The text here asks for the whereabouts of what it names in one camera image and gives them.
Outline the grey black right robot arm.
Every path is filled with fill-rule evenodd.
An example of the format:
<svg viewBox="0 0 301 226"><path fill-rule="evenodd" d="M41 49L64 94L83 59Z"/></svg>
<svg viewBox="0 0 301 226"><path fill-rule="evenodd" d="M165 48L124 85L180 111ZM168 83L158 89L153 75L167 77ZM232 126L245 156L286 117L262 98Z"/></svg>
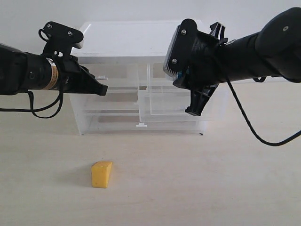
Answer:
<svg viewBox="0 0 301 226"><path fill-rule="evenodd" d="M228 41L224 27L215 23L210 34L192 19L177 27L168 66L174 85L190 91L186 113L201 115L217 86L226 81L261 77L301 80L301 9L290 8L269 21L261 31Z"/></svg>

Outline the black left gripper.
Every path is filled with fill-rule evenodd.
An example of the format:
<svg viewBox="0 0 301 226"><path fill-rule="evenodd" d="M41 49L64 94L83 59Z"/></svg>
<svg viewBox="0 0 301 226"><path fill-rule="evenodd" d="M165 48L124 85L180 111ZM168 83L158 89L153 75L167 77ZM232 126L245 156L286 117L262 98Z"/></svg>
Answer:
<svg viewBox="0 0 301 226"><path fill-rule="evenodd" d="M54 56L52 60L58 70L58 79L51 90L62 89L64 93L106 95L108 86L99 83L86 67L80 66L76 56Z"/></svg>

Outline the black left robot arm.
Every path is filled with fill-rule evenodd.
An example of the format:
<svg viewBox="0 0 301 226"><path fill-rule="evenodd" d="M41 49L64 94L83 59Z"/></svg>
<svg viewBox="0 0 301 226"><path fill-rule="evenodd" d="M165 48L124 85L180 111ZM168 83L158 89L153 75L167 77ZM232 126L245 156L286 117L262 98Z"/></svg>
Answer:
<svg viewBox="0 0 301 226"><path fill-rule="evenodd" d="M74 56L36 55L11 46L0 46L0 93L15 95L27 90L62 90L72 94L106 95L99 83Z"/></svg>

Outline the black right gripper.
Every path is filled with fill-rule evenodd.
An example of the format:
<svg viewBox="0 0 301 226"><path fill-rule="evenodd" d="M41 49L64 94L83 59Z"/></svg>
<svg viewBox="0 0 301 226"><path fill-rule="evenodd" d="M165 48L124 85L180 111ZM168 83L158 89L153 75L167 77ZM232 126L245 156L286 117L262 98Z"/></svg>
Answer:
<svg viewBox="0 0 301 226"><path fill-rule="evenodd" d="M219 22L210 25L210 33L197 32L187 67L190 73L184 78L173 81L173 85L190 91L190 105L185 112L200 116L205 105L219 86L218 66L213 54L218 47L228 42L225 37L225 26Z"/></svg>

